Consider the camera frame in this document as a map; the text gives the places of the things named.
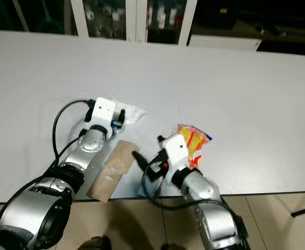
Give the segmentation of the orange yellow snack packet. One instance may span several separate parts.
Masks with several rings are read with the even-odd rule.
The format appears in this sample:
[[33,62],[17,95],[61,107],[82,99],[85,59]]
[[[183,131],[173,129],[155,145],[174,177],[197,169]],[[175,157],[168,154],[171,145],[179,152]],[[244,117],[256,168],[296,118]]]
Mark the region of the orange yellow snack packet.
[[198,169],[202,159],[202,147],[212,140],[212,136],[190,124],[179,124],[178,134],[184,137],[189,153],[189,168]]

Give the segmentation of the light blue cloth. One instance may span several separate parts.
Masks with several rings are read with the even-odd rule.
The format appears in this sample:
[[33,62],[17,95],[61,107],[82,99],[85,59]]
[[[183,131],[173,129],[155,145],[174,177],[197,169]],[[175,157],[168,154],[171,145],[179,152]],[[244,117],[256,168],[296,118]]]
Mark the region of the light blue cloth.
[[137,194],[140,197],[145,198],[153,198],[155,197],[155,193],[157,192],[157,189],[159,188],[159,182],[150,182],[148,179],[145,179],[143,181],[143,184],[139,187]]

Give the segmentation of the brown paper bag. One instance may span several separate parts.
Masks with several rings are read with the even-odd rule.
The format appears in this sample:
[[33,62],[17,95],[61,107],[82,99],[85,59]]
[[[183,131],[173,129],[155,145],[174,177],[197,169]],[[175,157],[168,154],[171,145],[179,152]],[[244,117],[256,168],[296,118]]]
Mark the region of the brown paper bag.
[[138,147],[131,141],[119,141],[88,190],[88,197],[107,203],[121,181],[121,177],[129,171],[134,163],[132,152],[137,150]]

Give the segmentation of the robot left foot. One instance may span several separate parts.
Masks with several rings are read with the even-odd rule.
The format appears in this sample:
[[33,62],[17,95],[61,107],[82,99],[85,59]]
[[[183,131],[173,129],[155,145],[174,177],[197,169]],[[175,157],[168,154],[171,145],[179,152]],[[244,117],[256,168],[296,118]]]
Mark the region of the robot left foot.
[[107,236],[94,236],[84,241],[77,250],[112,250],[112,243]]

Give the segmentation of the white framed glass cabinet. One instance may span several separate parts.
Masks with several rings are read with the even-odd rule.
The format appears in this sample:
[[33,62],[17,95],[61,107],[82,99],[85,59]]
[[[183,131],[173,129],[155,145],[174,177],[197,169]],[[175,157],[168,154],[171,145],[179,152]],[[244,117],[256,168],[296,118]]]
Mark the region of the white framed glass cabinet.
[[188,45],[198,0],[69,0],[84,39]]

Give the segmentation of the white flat box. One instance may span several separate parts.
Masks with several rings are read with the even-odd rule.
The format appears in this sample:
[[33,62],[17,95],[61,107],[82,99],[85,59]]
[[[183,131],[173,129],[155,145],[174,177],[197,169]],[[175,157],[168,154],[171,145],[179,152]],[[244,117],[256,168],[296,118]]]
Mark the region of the white flat box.
[[188,47],[228,48],[255,52],[262,40],[232,36],[192,35]]

